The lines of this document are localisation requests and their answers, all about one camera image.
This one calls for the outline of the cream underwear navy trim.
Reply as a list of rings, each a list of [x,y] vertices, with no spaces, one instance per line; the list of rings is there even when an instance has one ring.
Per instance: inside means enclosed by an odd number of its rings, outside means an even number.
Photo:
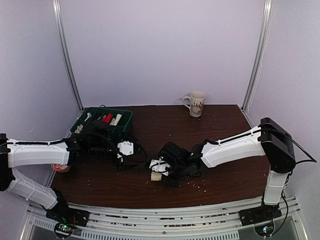
[[[151,174],[150,174],[150,180],[152,182],[161,182],[162,181],[162,176],[163,175],[161,173],[152,171]]]

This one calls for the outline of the cream boxer underwear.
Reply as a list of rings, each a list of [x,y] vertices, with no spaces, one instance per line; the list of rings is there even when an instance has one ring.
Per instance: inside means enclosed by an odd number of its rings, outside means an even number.
[[[111,126],[117,126],[120,119],[122,118],[122,115],[121,114],[117,114],[110,122],[110,125]]]

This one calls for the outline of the green compartment tray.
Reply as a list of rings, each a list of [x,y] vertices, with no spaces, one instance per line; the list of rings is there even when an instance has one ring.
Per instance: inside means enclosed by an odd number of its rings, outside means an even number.
[[[102,117],[112,114],[112,119],[117,114],[122,117],[116,126],[102,121]],[[108,137],[111,140],[120,138],[124,133],[130,132],[132,128],[133,112],[129,110],[100,107],[87,107],[70,129],[71,134],[96,133]]]

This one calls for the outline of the white patterned ceramic mug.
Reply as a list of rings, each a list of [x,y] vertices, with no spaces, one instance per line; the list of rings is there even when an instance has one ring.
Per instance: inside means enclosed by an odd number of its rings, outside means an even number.
[[[193,91],[189,96],[182,98],[182,104],[189,109],[189,114],[194,118],[202,115],[206,95],[201,91]]]

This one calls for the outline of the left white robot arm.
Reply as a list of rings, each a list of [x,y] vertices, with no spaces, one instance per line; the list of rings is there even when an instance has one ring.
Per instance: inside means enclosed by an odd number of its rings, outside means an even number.
[[[55,141],[22,141],[0,135],[0,190],[13,192],[40,204],[61,222],[72,218],[72,210],[63,194],[22,175],[16,167],[58,164],[76,166],[94,155],[113,156],[120,171],[135,167],[124,164],[129,156],[142,153],[139,141],[127,132],[112,136],[110,125],[97,123],[90,130],[73,133]]]

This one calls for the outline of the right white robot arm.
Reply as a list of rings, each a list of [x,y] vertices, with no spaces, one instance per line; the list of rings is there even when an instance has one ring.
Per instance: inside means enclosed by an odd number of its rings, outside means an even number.
[[[269,162],[267,184],[262,203],[256,210],[259,220],[268,220],[279,208],[283,190],[289,175],[301,161],[296,161],[294,148],[298,147],[307,162],[316,162],[292,136],[269,117],[248,131],[216,141],[204,140],[188,151],[173,142],[167,142],[158,159],[149,168],[162,174],[162,180],[170,186],[178,186],[184,176],[200,174],[200,168],[215,168],[219,165],[256,156],[265,156]]]

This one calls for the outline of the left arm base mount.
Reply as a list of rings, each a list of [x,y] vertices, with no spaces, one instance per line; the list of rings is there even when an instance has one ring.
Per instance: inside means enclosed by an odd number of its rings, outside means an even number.
[[[46,217],[55,220],[59,223],[68,224],[71,226],[86,227],[90,213],[86,210],[79,210],[70,208],[67,212],[55,212],[53,210],[46,209]]]

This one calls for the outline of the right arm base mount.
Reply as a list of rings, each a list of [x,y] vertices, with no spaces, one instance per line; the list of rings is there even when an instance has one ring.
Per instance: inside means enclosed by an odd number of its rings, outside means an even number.
[[[242,226],[259,224],[282,216],[282,212],[277,206],[258,206],[240,210],[238,214]]]

